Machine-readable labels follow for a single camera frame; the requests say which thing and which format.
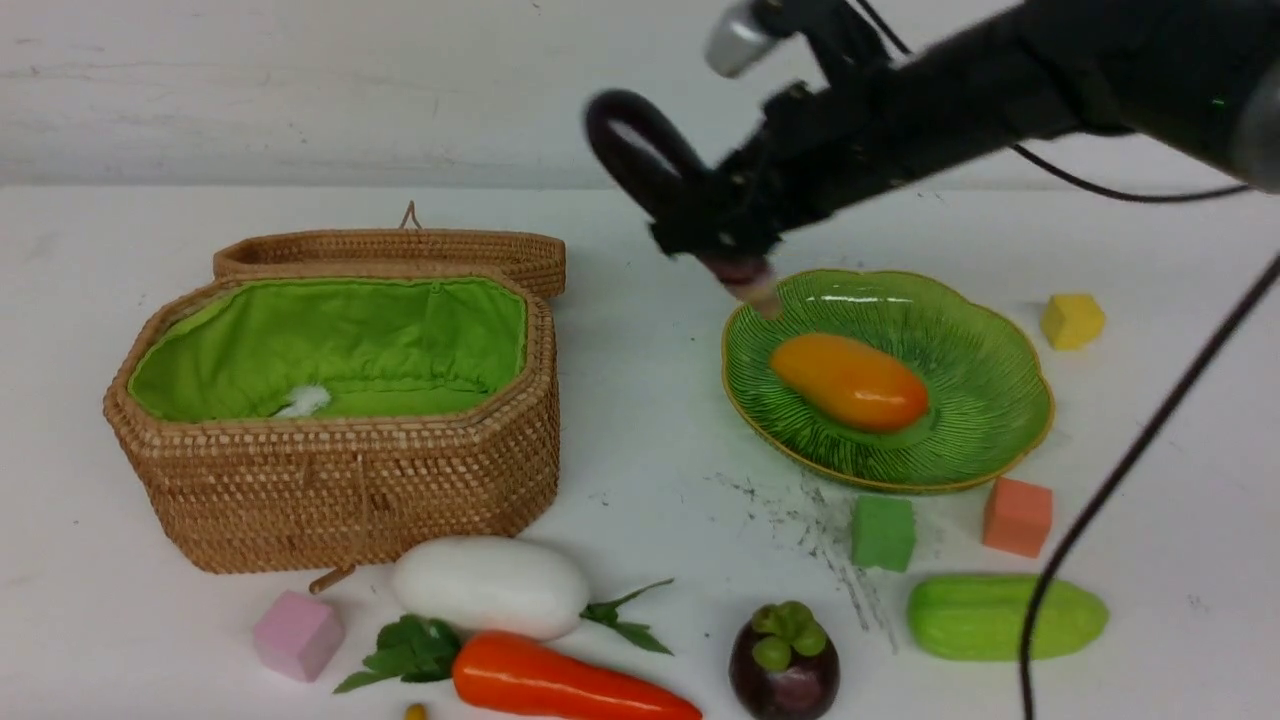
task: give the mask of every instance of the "wicker basket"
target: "wicker basket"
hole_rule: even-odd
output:
[[[524,369],[454,415],[172,423],[128,382],[173,323],[247,278],[223,278],[161,307],[142,328],[104,410],[165,534],[210,573],[349,569],[389,562],[440,536],[515,536],[559,479],[556,331],[547,302],[492,268],[292,266],[282,278],[493,279],[526,305]]]
[[[214,278],[356,264],[494,266],[543,299],[564,292],[564,242],[524,232],[422,229],[408,204],[398,229],[308,231],[251,237],[214,255]]]

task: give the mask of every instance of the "toy vegetable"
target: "toy vegetable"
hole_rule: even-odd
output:
[[[511,715],[563,720],[701,720],[689,701],[653,683],[575,660],[531,638],[483,630],[462,643],[436,619],[404,615],[378,633],[365,670],[334,693],[399,678],[453,678],[462,702]]]
[[[769,368],[837,423],[868,433],[902,430],[929,410],[929,392],[915,373],[854,338],[792,337],[773,351]]]
[[[515,538],[465,536],[411,548],[396,561],[390,585],[404,610],[463,630],[507,630],[545,642],[588,620],[637,647],[671,655],[648,625],[618,618],[623,603],[671,582],[590,603],[586,575],[554,550]]]
[[[911,635],[945,660],[1014,662],[1036,575],[938,575],[915,585],[906,605]],[[1111,614],[1102,600],[1066,580],[1050,583],[1032,660],[1079,652],[1102,635]]]
[[[730,684],[756,720],[817,720],[836,702],[840,656],[805,605],[765,605],[733,642]]]
[[[567,720],[700,720],[689,701],[645,680],[588,665],[502,630],[471,638],[453,664],[463,702]]]

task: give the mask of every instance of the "small yellow object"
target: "small yellow object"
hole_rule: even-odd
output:
[[[1079,350],[1102,334],[1106,322],[1092,295],[1053,295],[1041,316],[1041,332],[1053,350]]]

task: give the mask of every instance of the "green cucumber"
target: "green cucumber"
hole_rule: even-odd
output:
[[[945,660],[1018,660],[1036,575],[938,575],[915,585],[906,606],[918,646]],[[1053,580],[1036,620],[1032,659],[1084,650],[1102,634],[1107,606],[1093,593]]]

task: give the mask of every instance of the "white radish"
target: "white radish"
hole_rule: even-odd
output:
[[[426,541],[396,561],[392,593],[415,615],[463,630],[507,630],[547,642],[581,623],[586,575],[563,555],[497,536]]]

